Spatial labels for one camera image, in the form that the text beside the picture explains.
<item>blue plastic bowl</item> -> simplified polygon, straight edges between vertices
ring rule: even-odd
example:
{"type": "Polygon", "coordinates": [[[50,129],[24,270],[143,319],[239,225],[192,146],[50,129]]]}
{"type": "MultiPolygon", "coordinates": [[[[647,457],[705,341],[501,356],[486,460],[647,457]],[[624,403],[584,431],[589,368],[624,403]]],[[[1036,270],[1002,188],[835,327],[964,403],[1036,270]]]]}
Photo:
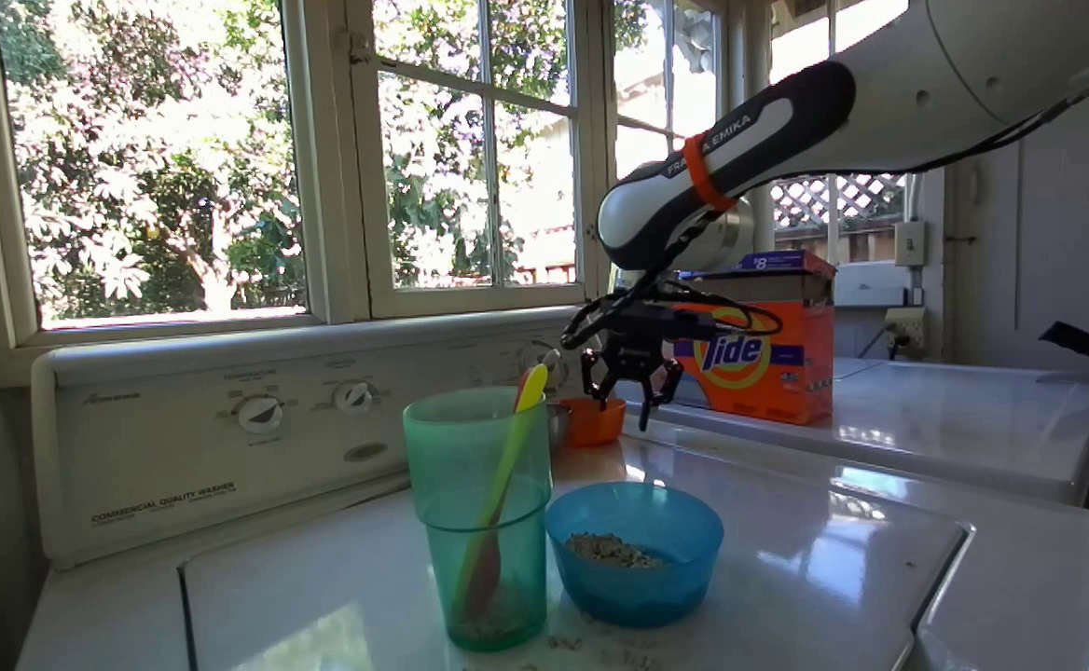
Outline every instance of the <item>blue plastic bowl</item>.
{"type": "Polygon", "coordinates": [[[545,511],[566,598],[614,627],[689,616],[725,550],[721,514],[673,485],[604,480],[545,511]]]}

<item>food in bowl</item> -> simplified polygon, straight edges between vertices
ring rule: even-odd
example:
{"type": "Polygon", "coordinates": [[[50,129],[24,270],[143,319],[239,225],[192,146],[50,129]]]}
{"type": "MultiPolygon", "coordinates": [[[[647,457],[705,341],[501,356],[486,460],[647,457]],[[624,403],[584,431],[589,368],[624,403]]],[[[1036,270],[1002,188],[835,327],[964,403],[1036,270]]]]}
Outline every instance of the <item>food in bowl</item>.
{"type": "Polygon", "coordinates": [[[654,480],[564,493],[545,511],[545,530],[566,598],[614,627],[689,616],[725,544],[725,522],[709,505],[654,480]]]}

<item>green plastic cup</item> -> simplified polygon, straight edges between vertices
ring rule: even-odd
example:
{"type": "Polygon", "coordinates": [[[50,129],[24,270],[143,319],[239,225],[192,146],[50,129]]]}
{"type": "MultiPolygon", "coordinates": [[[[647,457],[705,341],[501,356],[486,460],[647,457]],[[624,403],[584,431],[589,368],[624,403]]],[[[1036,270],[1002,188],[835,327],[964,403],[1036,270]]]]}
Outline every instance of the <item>green plastic cup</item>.
{"type": "Polygon", "coordinates": [[[424,522],[444,627],[460,649],[510,649],[545,631],[547,431],[545,403],[516,416],[516,388],[460,388],[404,409],[409,498],[424,522]],[[523,443],[501,522],[489,530],[506,439],[523,443]],[[480,567],[492,592],[474,600],[474,552],[486,535],[497,539],[501,561],[480,567]]]}

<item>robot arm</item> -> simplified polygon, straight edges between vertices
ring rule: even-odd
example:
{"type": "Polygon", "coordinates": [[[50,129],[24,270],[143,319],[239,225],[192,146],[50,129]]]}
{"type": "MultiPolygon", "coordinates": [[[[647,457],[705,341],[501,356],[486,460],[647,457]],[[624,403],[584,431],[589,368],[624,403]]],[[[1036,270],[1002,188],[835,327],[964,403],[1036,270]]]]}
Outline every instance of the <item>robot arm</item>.
{"type": "Polygon", "coordinates": [[[1008,146],[1087,94],[1089,6],[910,0],[842,55],[762,90],[614,184],[598,235],[642,281],[582,310],[564,347],[602,332],[604,347],[582,356],[584,388],[609,397],[624,377],[647,386],[647,409],[669,403],[679,368],[664,344],[721,327],[664,310],[659,276],[736,197],[783,176],[924,173],[1008,146]]]}

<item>tide box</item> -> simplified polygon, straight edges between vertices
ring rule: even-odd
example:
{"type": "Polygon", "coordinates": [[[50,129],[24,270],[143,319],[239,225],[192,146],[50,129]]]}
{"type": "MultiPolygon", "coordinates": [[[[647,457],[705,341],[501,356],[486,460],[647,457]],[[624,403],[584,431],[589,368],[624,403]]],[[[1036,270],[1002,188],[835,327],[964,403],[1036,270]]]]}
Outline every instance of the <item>tide box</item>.
{"type": "Polygon", "coordinates": [[[809,250],[772,250],[689,281],[705,295],[748,308],[684,301],[689,315],[714,315],[741,327],[740,337],[674,344],[705,408],[794,426],[833,416],[833,276],[835,270],[809,250]]]}

